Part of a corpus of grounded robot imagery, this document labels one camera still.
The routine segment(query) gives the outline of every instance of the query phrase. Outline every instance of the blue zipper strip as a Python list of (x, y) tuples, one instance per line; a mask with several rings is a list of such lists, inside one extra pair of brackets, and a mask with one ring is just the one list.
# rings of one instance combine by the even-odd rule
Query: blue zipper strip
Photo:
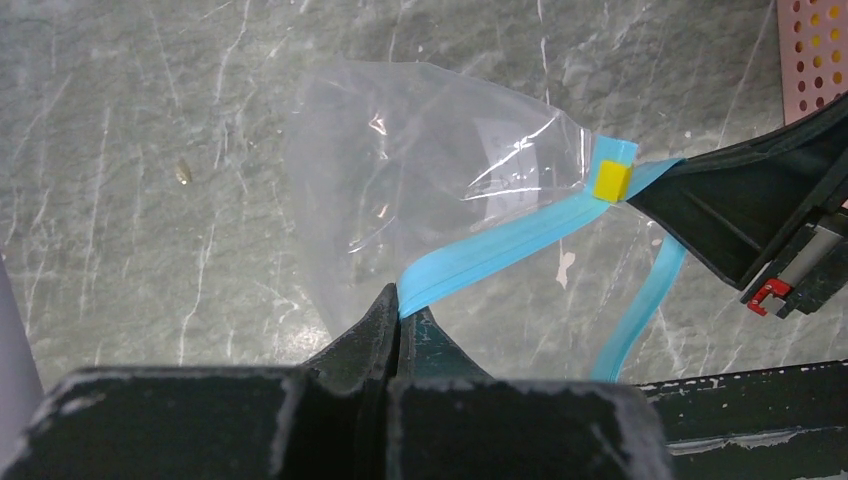
[[(599, 136), (592, 164), (597, 167), (605, 159), (630, 164), (635, 154), (635, 144)], [(634, 169), (627, 191), (628, 198), (659, 178), (678, 161), (680, 159), (649, 163)], [(590, 193), (596, 176), (590, 172), (589, 184), (578, 194), (416, 260), (398, 281), (400, 318), (406, 318), (538, 252), (601, 216), (610, 204)]]
[(674, 237), (666, 234), (651, 273), (598, 354), (589, 376), (591, 380), (618, 380), (624, 360), (674, 284), (685, 256), (686, 248)]

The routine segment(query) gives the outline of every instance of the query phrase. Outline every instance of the pink plastic basket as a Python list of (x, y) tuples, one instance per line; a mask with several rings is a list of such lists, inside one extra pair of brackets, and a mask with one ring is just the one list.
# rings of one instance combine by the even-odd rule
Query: pink plastic basket
[(789, 124), (848, 90), (848, 1), (778, 0), (777, 23)]

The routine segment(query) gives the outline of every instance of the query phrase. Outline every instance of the gray marble countertop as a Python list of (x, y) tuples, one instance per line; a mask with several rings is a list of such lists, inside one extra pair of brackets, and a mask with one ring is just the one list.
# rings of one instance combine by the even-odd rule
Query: gray marble countertop
[[(0, 25), (0, 245), (48, 386), (91, 364), (295, 363), (330, 340), (280, 155), (283, 101), (310, 66), (430, 62), (645, 159), (783, 118), (773, 1), (13, 0)], [(844, 291), (778, 321), (691, 258), (680, 282), (625, 380), (848, 357)], [(559, 324), (491, 351), (469, 318), (446, 328), (492, 373), (565, 374)]]

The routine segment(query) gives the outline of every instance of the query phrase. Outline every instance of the plastic bag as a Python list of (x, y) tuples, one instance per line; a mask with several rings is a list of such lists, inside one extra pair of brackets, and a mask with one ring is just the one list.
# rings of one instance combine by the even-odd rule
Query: plastic bag
[[(363, 62), (308, 74), (287, 129), (307, 288), (334, 335), (421, 256), (580, 192), (595, 138), (491, 83)], [(494, 375), (585, 378), (662, 237), (615, 205), (432, 308)]]

